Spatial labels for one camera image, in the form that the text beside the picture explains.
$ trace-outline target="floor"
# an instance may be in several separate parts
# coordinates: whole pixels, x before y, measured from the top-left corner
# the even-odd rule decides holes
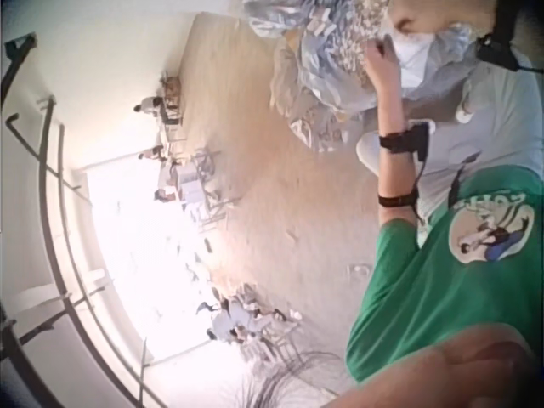
[[[347,267],[374,261],[377,180],[354,146],[318,156],[269,108],[273,47],[234,19],[197,17],[180,74],[188,141],[177,147],[220,150],[219,187],[241,198],[208,236],[214,281],[256,284],[303,315],[312,349],[342,357],[368,283]]]

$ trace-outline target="pile of plastic bags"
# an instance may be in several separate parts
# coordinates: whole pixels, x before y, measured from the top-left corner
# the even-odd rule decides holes
[[[365,73],[366,40],[392,36],[408,99],[438,97],[476,65],[467,57],[466,26],[405,36],[388,17],[388,0],[244,0],[243,5],[259,36],[297,33],[296,47],[287,41],[277,46],[272,101],[292,131],[317,151],[334,150],[361,122],[361,113],[377,105]]]

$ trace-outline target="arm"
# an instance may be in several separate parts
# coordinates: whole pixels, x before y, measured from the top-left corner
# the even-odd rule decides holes
[[[390,37],[381,44],[371,40],[366,45],[366,70],[377,91],[378,127],[382,137],[406,130],[400,88],[400,65]],[[416,168],[411,153],[391,154],[380,149],[378,194],[398,197],[411,193],[416,181]],[[417,225],[416,214],[410,207],[378,208],[380,226],[393,219],[404,219]]]

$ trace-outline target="white face mask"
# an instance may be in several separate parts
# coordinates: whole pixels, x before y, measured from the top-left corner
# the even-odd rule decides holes
[[[398,31],[389,14],[385,14],[380,37],[389,34],[400,61],[402,88],[417,88],[425,77],[428,51],[434,41],[434,34],[403,34]]]

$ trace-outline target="dusty floor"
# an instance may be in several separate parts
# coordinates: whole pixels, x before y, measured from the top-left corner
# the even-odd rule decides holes
[[[256,283],[302,313],[312,347],[343,356],[368,283],[347,266],[374,261],[377,181],[353,146],[317,156],[269,109],[273,47],[244,23],[197,17],[180,74],[188,142],[178,148],[221,150],[219,186],[241,197],[209,237],[213,279]]]

